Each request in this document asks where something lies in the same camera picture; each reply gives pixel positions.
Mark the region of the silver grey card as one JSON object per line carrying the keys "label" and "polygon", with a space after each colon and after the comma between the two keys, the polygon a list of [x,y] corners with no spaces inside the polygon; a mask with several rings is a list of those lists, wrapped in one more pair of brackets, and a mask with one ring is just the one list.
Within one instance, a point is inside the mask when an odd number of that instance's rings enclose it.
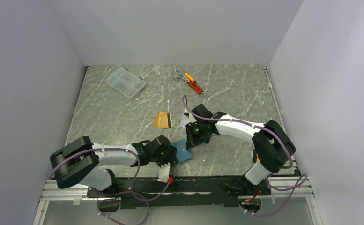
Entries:
{"label": "silver grey card", "polygon": [[185,127],[187,124],[189,124],[189,116],[190,114],[188,112],[184,112],[181,116],[181,122],[180,122],[180,126],[181,127]]}

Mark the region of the blue card holder wallet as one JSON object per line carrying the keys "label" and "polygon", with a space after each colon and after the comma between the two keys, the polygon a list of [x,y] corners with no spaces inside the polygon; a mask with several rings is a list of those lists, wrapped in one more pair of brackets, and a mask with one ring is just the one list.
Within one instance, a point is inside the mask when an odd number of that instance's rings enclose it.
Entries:
{"label": "blue card holder wallet", "polygon": [[171,144],[177,149],[175,159],[179,164],[193,159],[193,154],[190,149],[186,148],[186,144],[186,139],[182,139]]}

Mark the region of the orange credit cards stack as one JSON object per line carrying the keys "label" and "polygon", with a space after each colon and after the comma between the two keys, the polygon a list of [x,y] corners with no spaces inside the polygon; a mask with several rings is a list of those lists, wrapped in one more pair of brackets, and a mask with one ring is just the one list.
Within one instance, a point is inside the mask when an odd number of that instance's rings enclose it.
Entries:
{"label": "orange credit cards stack", "polygon": [[159,112],[153,122],[153,126],[161,129],[174,127],[170,112]]}

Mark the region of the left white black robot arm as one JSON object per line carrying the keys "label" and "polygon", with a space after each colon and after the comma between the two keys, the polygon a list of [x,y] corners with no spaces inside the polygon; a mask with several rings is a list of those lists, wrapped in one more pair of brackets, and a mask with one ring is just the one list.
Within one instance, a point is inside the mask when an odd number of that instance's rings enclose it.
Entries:
{"label": "left white black robot arm", "polygon": [[177,162],[176,155],[177,148],[163,135],[124,146],[102,145],[82,136],[51,154],[50,178],[60,189],[81,184],[111,197],[116,194],[118,184],[114,172],[104,166],[140,168],[156,163],[160,168],[159,180],[168,182],[170,168]]}

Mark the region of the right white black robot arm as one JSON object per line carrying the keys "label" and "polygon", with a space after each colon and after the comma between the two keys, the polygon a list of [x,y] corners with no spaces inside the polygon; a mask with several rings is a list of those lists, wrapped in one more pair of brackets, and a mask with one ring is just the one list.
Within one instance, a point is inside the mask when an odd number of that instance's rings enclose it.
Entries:
{"label": "right white black robot arm", "polygon": [[200,104],[189,112],[195,122],[185,125],[188,149],[208,143],[213,134],[228,135],[247,141],[259,157],[243,175],[241,188],[252,195],[269,175],[279,172],[296,152],[296,147],[274,120],[254,123],[237,119],[224,112],[213,114]]}

